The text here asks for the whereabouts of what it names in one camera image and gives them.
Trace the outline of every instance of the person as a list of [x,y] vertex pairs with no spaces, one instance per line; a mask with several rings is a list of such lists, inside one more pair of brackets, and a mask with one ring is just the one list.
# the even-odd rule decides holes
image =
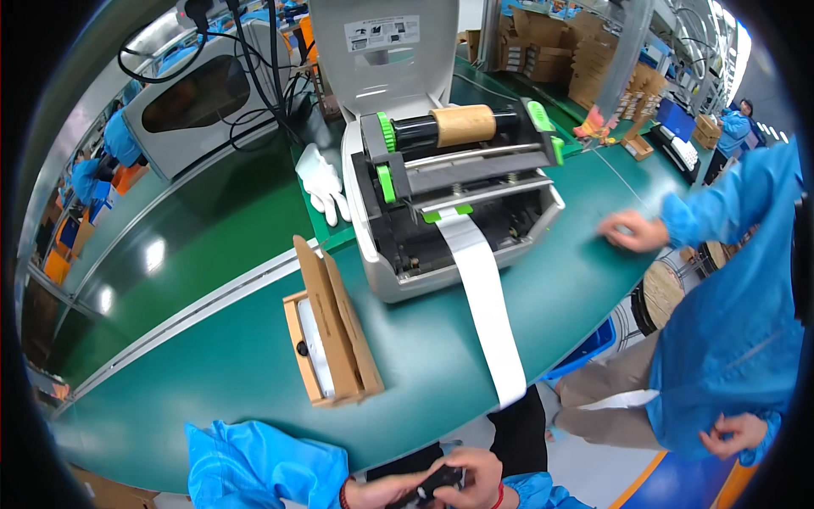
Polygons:
[[512,12],[511,8],[517,7],[518,9],[522,9],[523,6],[520,3],[520,0],[501,0],[501,14],[504,16],[512,16],[514,13]]
[[[794,391],[803,343],[790,277],[794,202],[802,189],[792,138],[751,151],[684,200],[668,195],[650,221],[629,210],[602,221],[599,234],[635,252],[705,240],[735,244],[759,228],[684,297],[663,330],[560,379],[563,408],[554,426],[591,443],[672,450],[687,459],[738,454],[744,467],[760,461]],[[614,408],[580,408],[620,393],[642,396],[642,389],[658,393],[643,407],[615,398]]]
[[70,183],[73,192],[85,206],[90,206],[94,200],[94,191],[99,179],[96,178],[98,172],[99,159],[91,158],[86,160],[82,151],[77,151],[73,157],[73,167],[71,169]]
[[198,50],[197,46],[176,46],[171,49],[165,56],[164,59],[161,61],[161,65],[159,65],[158,70],[155,72],[156,77],[160,77],[162,74],[167,72],[167,69],[171,68],[173,65],[177,64],[178,62],[184,60],[187,55],[192,55]]
[[129,168],[136,163],[147,166],[147,158],[142,154],[142,149],[133,140],[125,119],[121,117],[122,104],[119,99],[113,101],[113,114],[107,125],[104,127],[104,151],[125,168]]
[[247,12],[246,9],[243,9],[243,13],[240,15],[240,22],[246,24],[251,20],[261,20],[265,21],[266,23],[270,23],[269,21],[269,8],[261,8],[255,9],[252,12]]
[[70,201],[70,190],[72,188],[71,184],[71,174],[68,172],[67,175],[61,177],[59,182],[56,185],[56,191],[59,194],[59,202],[62,204],[63,207],[68,205]]
[[741,101],[740,111],[732,111],[728,108],[724,110],[724,116],[720,118],[720,139],[716,146],[715,152],[712,154],[710,166],[707,170],[707,175],[704,176],[704,182],[709,186],[711,185],[721,168],[726,165],[726,161],[732,157],[735,150],[741,146],[743,140],[752,130],[750,119],[752,117],[752,102],[749,99]]
[[280,498],[309,509],[384,509],[446,464],[466,469],[465,485],[436,489],[428,509],[445,504],[457,509],[587,509],[545,472],[545,440],[539,433],[545,412],[534,386],[489,418],[495,423],[492,451],[457,447],[435,456],[435,444],[369,471],[364,483],[348,476],[348,455],[339,447],[297,440],[256,421],[233,426],[216,421],[207,430],[187,424],[190,497],[198,509],[283,509]]
[[136,98],[139,92],[142,91],[142,83],[136,80],[130,80],[124,89],[121,91],[121,103],[124,106],[130,104],[130,101]]

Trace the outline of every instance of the hand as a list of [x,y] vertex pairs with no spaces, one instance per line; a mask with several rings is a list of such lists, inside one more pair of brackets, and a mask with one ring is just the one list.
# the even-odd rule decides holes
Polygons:
[[[630,233],[619,231],[619,226],[624,226]],[[611,214],[599,223],[597,232],[605,235],[611,244],[635,252],[654,251],[670,242],[670,234],[661,219],[656,217],[647,221],[635,210]]]
[[345,499],[348,501],[348,507],[350,509],[384,509],[388,503],[395,502],[410,490],[415,489],[437,468],[433,465],[424,472],[387,476],[366,483],[349,480],[345,485]]
[[[754,449],[766,436],[768,425],[766,421],[754,414],[740,414],[736,417],[720,415],[718,421],[707,435],[698,432],[701,442],[710,453],[718,458],[727,459],[744,449]],[[732,433],[729,439],[724,435]]]
[[442,464],[465,468],[465,485],[461,491],[452,486],[442,486],[433,492],[436,499],[454,506],[456,509],[492,509],[494,507],[499,496],[498,486],[503,475],[503,463],[497,459],[497,456],[486,449],[458,447],[448,456],[433,463],[430,470],[434,471]]

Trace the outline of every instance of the khaki pants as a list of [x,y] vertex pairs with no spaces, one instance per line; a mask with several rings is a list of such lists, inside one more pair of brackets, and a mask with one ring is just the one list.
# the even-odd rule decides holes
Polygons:
[[658,339],[656,331],[603,362],[590,362],[564,376],[559,385],[562,410],[554,418],[554,425],[591,444],[664,450],[656,441],[644,407],[577,408],[614,394],[649,388],[650,364]]

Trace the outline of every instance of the red string bracelet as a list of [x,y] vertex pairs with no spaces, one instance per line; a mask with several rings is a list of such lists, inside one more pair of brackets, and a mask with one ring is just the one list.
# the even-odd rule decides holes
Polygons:
[[349,480],[355,480],[355,479],[353,478],[353,476],[348,476],[348,479],[345,479],[345,482],[342,483],[342,487],[339,488],[339,506],[342,507],[342,509],[351,509],[350,506],[348,505],[348,499],[345,498],[345,486],[348,485]]
[[503,481],[497,486],[497,502],[492,506],[492,509],[497,509],[503,503]]

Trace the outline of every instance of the gray machine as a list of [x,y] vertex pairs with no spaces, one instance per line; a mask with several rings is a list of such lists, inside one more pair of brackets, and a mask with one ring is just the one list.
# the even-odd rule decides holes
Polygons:
[[493,112],[492,139],[440,145],[428,113],[449,106],[457,0],[311,0],[320,67],[348,125],[345,192],[371,289],[397,302],[460,282],[438,227],[469,213],[497,265],[515,263],[565,208],[544,168],[562,141],[524,99]]
[[[263,20],[250,20],[243,23],[243,32],[248,44],[266,61],[271,60],[270,37],[273,34],[278,38],[278,61],[282,67],[278,79],[281,84],[287,83],[291,70],[286,66],[291,57],[277,31],[272,32],[269,23]],[[228,33],[236,35],[236,30],[232,28]],[[165,73],[175,72],[191,58],[193,55],[179,60]],[[266,97],[276,104],[271,69],[256,56],[244,55],[238,42],[214,37],[181,76],[149,85],[125,107],[123,117],[133,139],[160,176],[171,180],[214,152],[233,150],[230,124],[238,119],[233,135],[237,138],[251,133],[240,144],[275,129],[273,124],[258,128],[272,118],[268,111],[244,115],[266,109],[248,75],[249,65],[256,69]]]

